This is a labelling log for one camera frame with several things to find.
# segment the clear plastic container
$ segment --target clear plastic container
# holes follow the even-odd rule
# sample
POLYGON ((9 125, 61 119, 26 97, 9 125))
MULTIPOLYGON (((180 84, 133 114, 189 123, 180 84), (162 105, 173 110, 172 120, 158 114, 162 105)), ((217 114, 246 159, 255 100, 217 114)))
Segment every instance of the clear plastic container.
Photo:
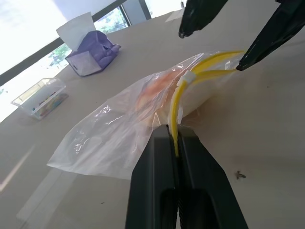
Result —
POLYGON ((66 85, 59 79, 44 78, 11 103, 41 120, 68 97, 65 88, 66 85))

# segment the white tissue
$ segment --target white tissue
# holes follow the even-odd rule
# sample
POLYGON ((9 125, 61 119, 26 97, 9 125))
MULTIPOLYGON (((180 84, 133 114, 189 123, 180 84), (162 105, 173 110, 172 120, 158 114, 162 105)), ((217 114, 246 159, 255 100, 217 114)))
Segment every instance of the white tissue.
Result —
POLYGON ((91 13, 85 13, 59 27, 56 32, 70 49, 77 51, 87 33, 95 31, 91 13))

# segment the beige table surface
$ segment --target beige table surface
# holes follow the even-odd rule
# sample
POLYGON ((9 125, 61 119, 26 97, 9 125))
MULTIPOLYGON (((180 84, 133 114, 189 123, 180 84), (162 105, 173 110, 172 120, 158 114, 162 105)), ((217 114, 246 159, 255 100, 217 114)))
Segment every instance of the beige table surface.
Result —
MULTIPOLYGON (((278 6, 231 0, 204 30, 180 39, 169 15, 109 34, 122 46, 102 73, 57 77, 70 97, 41 121, 19 109, 0 124, 1 229, 122 229, 129 181, 46 166, 79 121, 153 72, 197 53, 247 49, 278 6)), ((305 227, 305 32, 237 75, 199 108, 195 131, 226 171, 249 228, 305 227), (236 180, 241 170, 247 178, 236 180)))

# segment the clear plastic bag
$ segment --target clear plastic bag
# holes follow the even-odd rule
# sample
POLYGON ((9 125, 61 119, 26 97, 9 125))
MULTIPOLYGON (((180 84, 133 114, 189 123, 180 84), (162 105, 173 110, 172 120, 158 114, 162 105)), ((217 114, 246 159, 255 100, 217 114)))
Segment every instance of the clear plastic bag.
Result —
MULTIPOLYGON (((135 82, 80 121, 62 140, 48 164, 64 171, 130 179, 152 131, 168 123, 170 100, 186 70, 214 53, 201 53, 135 82)), ((210 69, 233 69, 242 55, 210 69)), ((180 118, 204 103, 230 75, 191 85, 180 118)))

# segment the purple tissue box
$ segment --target purple tissue box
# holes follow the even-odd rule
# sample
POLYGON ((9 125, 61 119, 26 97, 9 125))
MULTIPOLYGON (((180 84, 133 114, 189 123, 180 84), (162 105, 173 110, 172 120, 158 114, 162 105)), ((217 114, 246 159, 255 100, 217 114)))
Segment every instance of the purple tissue box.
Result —
POLYGON ((112 44, 101 31, 91 31, 66 60, 79 76, 87 76, 103 71, 118 55, 119 49, 120 46, 112 44))

